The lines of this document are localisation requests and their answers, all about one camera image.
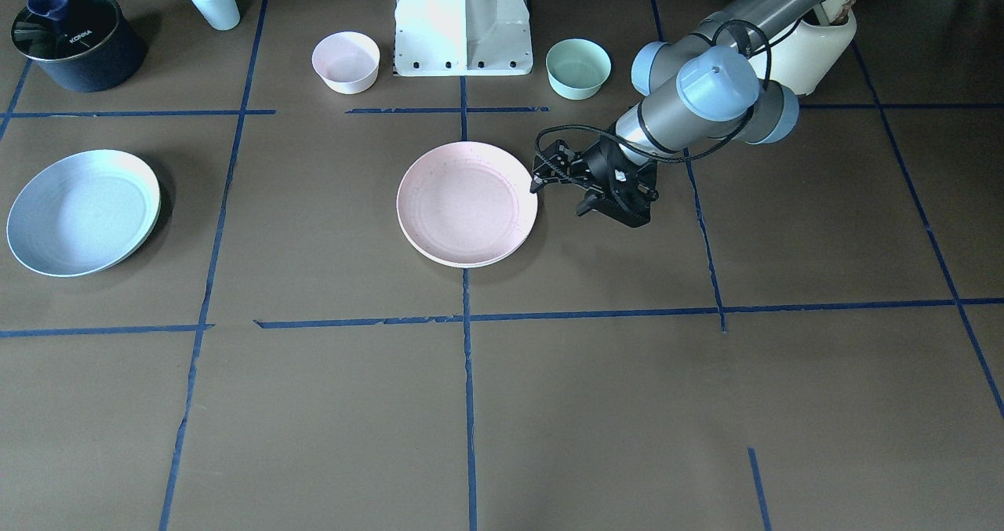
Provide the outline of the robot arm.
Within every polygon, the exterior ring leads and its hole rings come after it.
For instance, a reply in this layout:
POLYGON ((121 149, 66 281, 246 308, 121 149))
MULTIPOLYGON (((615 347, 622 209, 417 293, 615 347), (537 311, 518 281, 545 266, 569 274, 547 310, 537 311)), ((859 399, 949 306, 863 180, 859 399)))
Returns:
POLYGON ((772 76, 774 46, 828 0, 735 0, 678 42, 650 42, 631 80, 642 94, 617 123, 596 129, 580 152, 563 140, 535 145, 529 190, 584 189, 577 214, 599 212, 629 227, 650 221, 659 198, 657 167, 693 162, 686 149, 712 141, 707 155, 739 140, 774 143, 799 117, 796 92, 772 76))

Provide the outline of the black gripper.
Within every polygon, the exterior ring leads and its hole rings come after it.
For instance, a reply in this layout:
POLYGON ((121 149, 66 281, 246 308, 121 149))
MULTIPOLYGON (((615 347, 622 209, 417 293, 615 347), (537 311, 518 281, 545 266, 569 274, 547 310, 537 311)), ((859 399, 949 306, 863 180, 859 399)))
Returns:
POLYGON ((575 209, 579 217, 600 213, 631 228, 650 222, 650 206, 659 198, 655 163, 632 163, 620 145, 605 137, 581 151, 564 140, 535 150, 530 194, 546 184, 571 184, 584 191, 575 209))

